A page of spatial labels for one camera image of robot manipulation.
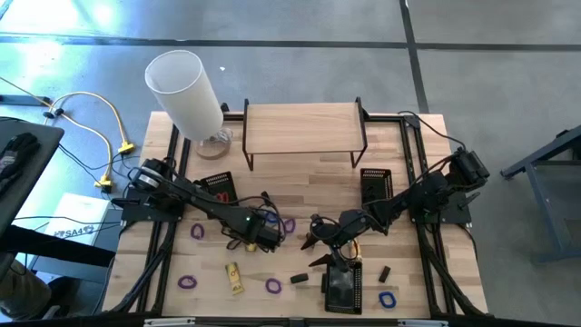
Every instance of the concrete floor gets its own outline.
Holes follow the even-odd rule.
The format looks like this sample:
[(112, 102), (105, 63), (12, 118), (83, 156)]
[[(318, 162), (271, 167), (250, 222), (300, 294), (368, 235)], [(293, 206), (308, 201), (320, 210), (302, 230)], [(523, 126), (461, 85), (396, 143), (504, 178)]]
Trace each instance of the concrete floor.
[[(48, 3), (14, 0), (0, 20), (0, 36), (406, 42), (398, 0)], [(574, 0), (408, 4), (421, 43), (581, 44), (581, 3)], [(149, 112), (161, 110), (143, 81), (143, 70), (156, 55), (174, 48), (1, 43), (0, 75), (52, 98), (78, 90), (102, 94), (119, 108), (130, 139), (142, 145)], [(180, 48), (200, 56), (216, 94), (232, 110), (242, 109), (244, 97), (254, 103), (301, 103), (345, 102), (360, 95), (373, 113), (419, 111), (407, 49)], [(418, 51), (429, 111), (444, 114), (448, 132), (477, 151), (493, 174), (471, 204), (488, 308), (498, 317), (578, 325), (581, 260), (542, 266), (531, 262), (533, 255), (550, 251), (550, 243), (528, 180), (521, 175), (506, 182), (497, 172), (579, 124), (581, 53), (490, 48)], [(0, 84), (0, 94), (5, 93), (17, 91)], [(102, 104), (79, 98), (64, 109), (105, 132), (115, 146), (120, 143), (114, 118)], [(0, 115), (31, 122), (43, 118), (33, 107), (0, 106)], [(64, 121), (56, 124), (66, 131), (63, 145), (83, 161), (106, 161), (92, 135)], [(99, 196), (91, 177), (60, 152), (47, 171), (22, 215), (50, 214), (64, 192)], [(124, 183), (119, 178), (116, 182)]]

